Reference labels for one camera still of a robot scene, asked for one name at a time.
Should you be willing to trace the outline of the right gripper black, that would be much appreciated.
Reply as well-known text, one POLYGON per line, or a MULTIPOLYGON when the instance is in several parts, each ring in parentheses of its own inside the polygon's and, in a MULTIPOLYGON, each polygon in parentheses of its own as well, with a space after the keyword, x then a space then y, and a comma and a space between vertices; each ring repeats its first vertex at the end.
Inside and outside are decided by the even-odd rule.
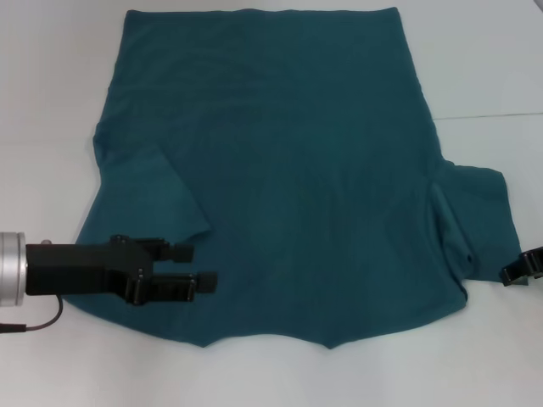
POLYGON ((501 282, 505 287, 518 284, 526 279, 543 276, 543 248, 535 248, 523 253, 511 264, 501 270, 501 282))

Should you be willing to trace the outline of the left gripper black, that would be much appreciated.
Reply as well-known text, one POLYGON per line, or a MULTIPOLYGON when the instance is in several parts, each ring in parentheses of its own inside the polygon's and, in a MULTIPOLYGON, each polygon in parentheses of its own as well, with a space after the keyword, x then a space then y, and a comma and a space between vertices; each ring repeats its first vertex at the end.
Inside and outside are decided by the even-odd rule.
POLYGON ((25 293, 112 293, 129 304, 147 301, 156 261, 192 261, 194 246, 116 235, 98 244, 28 244, 25 293))

